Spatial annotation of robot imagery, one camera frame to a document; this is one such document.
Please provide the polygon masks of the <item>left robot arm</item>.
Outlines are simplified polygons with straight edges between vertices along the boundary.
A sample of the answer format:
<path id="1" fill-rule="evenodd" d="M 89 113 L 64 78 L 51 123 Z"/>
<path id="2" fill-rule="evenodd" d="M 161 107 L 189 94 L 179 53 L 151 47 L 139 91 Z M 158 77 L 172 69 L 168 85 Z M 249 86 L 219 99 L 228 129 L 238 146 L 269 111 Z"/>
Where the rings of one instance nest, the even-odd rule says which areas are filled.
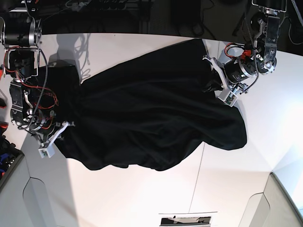
<path id="1" fill-rule="evenodd" d="M 260 75 L 272 73 L 277 64 L 277 40 L 279 37 L 279 13 L 286 12 L 285 0 L 253 0 L 247 3 L 240 26 L 246 26 L 249 40 L 245 44 L 228 43 L 224 54 L 229 61 L 222 63 L 216 58 L 204 56 L 212 66 L 210 81 L 205 92 L 219 91 L 218 98 L 232 107 L 238 96 L 248 93 Z"/>

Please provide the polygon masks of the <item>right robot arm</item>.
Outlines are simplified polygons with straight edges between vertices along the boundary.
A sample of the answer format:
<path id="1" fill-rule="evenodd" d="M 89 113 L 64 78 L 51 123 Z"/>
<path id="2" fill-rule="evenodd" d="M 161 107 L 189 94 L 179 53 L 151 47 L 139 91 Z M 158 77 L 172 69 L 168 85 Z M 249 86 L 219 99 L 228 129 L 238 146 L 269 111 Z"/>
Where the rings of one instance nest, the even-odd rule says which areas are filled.
<path id="1" fill-rule="evenodd" d="M 39 142 L 41 157 L 55 154 L 54 142 L 73 123 L 57 116 L 59 99 L 47 85 L 51 69 L 40 47 L 42 19 L 36 0 L 0 2 L 0 43 L 4 47 L 3 76 L 11 76 L 10 116 L 17 128 Z"/>

